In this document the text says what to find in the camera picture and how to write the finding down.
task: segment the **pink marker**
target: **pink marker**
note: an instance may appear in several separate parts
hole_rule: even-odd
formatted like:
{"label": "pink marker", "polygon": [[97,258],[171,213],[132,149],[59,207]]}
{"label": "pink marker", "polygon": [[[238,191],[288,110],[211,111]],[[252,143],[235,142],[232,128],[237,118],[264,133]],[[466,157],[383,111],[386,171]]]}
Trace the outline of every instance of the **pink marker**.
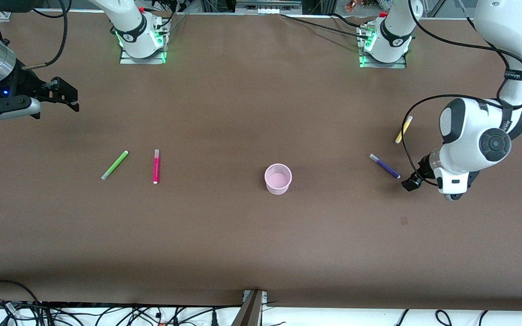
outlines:
{"label": "pink marker", "polygon": [[158,169],[160,167],[159,150],[154,150],[154,169],[153,169],[153,184],[158,183]]}

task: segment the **cup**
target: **cup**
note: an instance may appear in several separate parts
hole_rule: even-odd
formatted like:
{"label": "cup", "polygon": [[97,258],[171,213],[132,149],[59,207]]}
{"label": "cup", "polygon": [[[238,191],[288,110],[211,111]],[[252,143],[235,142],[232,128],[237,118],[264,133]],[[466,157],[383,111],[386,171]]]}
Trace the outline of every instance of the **cup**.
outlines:
{"label": "cup", "polygon": [[291,170],[284,164],[275,163],[265,170],[267,190],[274,195],[286,192],[290,187],[291,179]]}

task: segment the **brown table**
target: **brown table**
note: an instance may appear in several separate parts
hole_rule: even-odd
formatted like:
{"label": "brown table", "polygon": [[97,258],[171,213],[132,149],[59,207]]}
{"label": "brown table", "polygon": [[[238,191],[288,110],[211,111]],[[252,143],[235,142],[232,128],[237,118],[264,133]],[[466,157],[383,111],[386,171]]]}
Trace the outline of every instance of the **brown table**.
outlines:
{"label": "brown table", "polygon": [[[494,96],[495,54],[417,33],[407,69],[366,69],[347,35],[191,15],[166,64],[122,66],[106,16],[69,17],[63,56],[37,73],[77,87],[81,112],[45,104],[41,120],[0,122],[0,278],[44,301],[226,304],[262,288],[283,306],[522,309],[522,136],[456,203],[406,192],[368,158],[410,175],[393,142],[405,111]],[[481,43],[464,21],[423,23]],[[62,23],[16,14],[2,29],[35,64]],[[441,145],[448,101],[414,112],[414,159]],[[277,162],[294,175],[283,196],[263,183]],[[0,297],[27,299],[4,285]]]}

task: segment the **blue marker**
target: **blue marker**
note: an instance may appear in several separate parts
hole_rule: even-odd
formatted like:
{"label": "blue marker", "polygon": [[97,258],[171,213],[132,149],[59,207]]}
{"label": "blue marker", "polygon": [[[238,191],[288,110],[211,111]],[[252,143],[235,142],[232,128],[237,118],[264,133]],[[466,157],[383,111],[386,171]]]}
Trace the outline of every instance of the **blue marker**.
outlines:
{"label": "blue marker", "polygon": [[385,169],[387,173],[395,177],[396,179],[400,179],[400,174],[394,171],[393,168],[389,167],[386,163],[384,163],[381,159],[379,159],[376,155],[370,154],[370,158],[373,159],[375,163]]}

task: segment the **marker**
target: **marker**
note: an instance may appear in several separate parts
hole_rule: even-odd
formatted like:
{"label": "marker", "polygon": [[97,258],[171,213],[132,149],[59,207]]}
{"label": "marker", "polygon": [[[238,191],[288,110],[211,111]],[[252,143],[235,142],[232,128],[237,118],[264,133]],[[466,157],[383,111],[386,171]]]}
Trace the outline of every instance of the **marker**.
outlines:
{"label": "marker", "polygon": [[402,127],[402,132],[398,131],[398,137],[396,137],[396,143],[400,144],[402,141],[402,134],[406,134],[406,129],[408,129],[408,126],[410,126],[410,122],[412,122],[412,116],[409,115],[408,118],[406,118],[406,122],[404,122],[404,126]]}
{"label": "marker", "polygon": [[159,169],[159,156],[160,155],[160,151],[159,150],[154,150],[154,168],[153,168],[153,184],[157,184],[158,183],[158,169]]}
{"label": "marker", "polygon": [[100,177],[100,179],[102,179],[102,180],[108,179],[108,176],[110,176],[110,173],[114,172],[114,170],[118,167],[118,165],[120,165],[120,163],[122,163],[122,161],[124,161],[124,159],[126,158],[127,155],[128,155],[128,151],[124,151],[120,155],[120,157],[118,157],[118,159],[116,159],[116,161],[114,163],[112,163],[112,165],[108,168],[106,173],[104,173],[104,175],[102,177]]}
{"label": "marker", "polygon": [[370,158],[373,159],[377,165],[381,166],[382,169],[385,169],[387,173],[395,177],[396,179],[400,179],[400,174],[394,171],[393,168],[389,167],[386,163],[384,163],[381,159],[379,159],[376,155],[370,154]]}

